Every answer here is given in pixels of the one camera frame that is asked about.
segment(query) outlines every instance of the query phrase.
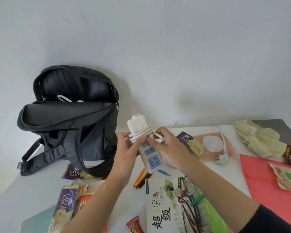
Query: backpack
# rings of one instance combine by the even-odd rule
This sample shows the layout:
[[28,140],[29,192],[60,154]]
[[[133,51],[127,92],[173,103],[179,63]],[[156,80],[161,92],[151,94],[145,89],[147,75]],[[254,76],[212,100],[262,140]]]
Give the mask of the backpack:
[[[78,66],[50,66],[33,82],[36,101],[20,111],[17,126],[41,136],[18,164],[31,175],[58,159],[81,171],[104,177],[111,171],[119,94],[103,73]],[[40,146],[44,152],[29,159]],[[104,160],[86,168],[83,160]]]

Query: forearm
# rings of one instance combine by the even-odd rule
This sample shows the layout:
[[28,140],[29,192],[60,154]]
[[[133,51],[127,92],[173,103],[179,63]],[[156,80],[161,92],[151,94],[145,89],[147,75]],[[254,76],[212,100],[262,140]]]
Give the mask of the forearm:
[[62,233],[101,233],[124,186],[109,176]]
[[204,193],[227,225],[239,232],[259,204],[194,157],[183,160],[181,171]]

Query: red candy wrapper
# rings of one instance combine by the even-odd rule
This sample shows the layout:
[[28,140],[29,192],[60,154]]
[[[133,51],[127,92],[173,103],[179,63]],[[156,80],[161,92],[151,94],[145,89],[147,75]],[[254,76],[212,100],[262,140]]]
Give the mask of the red candy wrapper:
[[139,216],[134,217],[132,220],[126,223],[126,226],[129,230],[129,233],[144,233],[139,224]]

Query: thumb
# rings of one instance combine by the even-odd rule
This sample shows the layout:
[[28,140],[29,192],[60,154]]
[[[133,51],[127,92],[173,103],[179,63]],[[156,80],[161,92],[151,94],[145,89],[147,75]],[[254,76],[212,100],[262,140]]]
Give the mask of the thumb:
[[146,136],[141,136],[139,137],[134,144],[132,144],[132,147],[130,148],[130,150],[133,152],[133,153],[137,153],[139,147],[145,142],[145,139],[146,139]]
[[159,152],[164,147],[162,144],[160,144],[158,141],[154,140],[153,138],[149,137],[147,138],[147,143],[149,143],[150,146],[157,149]]

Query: blue pencil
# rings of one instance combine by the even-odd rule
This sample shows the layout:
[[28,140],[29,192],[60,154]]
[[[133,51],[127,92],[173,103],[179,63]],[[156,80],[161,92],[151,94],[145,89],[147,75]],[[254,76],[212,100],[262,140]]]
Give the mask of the blue pencil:
[[163,173],[166,176],[170,176],[170,174],[168,174],[167,172],[163,171],[163,170],[159,170],[160,173]]

